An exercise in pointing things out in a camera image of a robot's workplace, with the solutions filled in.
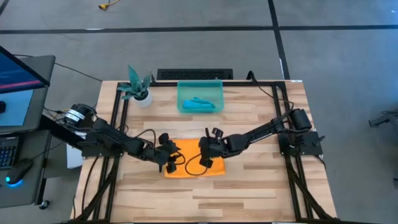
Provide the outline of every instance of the black keyboard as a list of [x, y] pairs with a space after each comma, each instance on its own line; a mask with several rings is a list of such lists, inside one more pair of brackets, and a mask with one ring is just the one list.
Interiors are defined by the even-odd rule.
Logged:
[[158, 80], [232, 80], [232, 69], [158, 69]]
[[10, 169], [17, 160], [19, 137], [0, 138], [0, 170]]

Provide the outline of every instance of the green leaves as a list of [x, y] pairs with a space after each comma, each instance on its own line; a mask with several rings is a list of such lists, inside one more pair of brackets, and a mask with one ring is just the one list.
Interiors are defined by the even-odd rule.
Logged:
[[144, 85], [145, 89], [148, 89], [149, 85], [150, 85], [150, 75], [147, 75], [144, 78], [144, 81], [142, 81], [142, 84]]
[[141, 97], [147, 92], [147, 89], [151, 82], [151, 75], [144, 78], [143, 81], [139, 78], [137, 72], [129, 65], [129, 78], [130, 83], [120, 83], [118, 90], [127, 92], [127, 95], [123, 96], [123, 99], [129, 99], [132, 96]]
[[129, 65], [129, 78], [132, 86], [141, 81], [139, 79], [137, 72], [130, 65]]

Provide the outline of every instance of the transparent container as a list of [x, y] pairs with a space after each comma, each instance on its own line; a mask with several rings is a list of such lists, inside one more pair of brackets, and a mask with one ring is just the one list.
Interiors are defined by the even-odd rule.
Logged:
[[[184, 108], [184, 101], [205, 100], [214, 108]], [[224, 109], [223, 81], [181, 80], [177, 83], [177, 108], [181, 113], [219, 113]]]

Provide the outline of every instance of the computer mouse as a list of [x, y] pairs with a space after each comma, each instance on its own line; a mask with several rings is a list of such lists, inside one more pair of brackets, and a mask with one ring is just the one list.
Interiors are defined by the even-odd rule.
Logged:
[[25, 176], [29, 169], [33, 165], [32, 159], [21, 159], [14, 164], [14, 166], [8, 171], [6, 176], [6, 182], [8, 184], [16, 184]]

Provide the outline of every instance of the computer monitor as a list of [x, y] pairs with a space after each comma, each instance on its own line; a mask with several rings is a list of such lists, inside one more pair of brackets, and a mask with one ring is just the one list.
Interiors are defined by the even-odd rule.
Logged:
[[46, 86], [50, 86], [50, 82], [0, 46], [0, 93]]

